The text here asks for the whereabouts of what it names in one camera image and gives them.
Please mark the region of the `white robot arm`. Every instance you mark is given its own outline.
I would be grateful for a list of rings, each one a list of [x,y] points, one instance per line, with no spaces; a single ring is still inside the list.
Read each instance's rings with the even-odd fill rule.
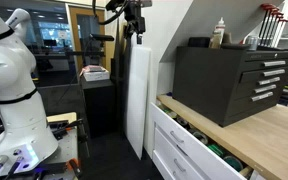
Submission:
[[[58,148],[32,81],[36,60],[0,18],[0,177],[37,167]]]

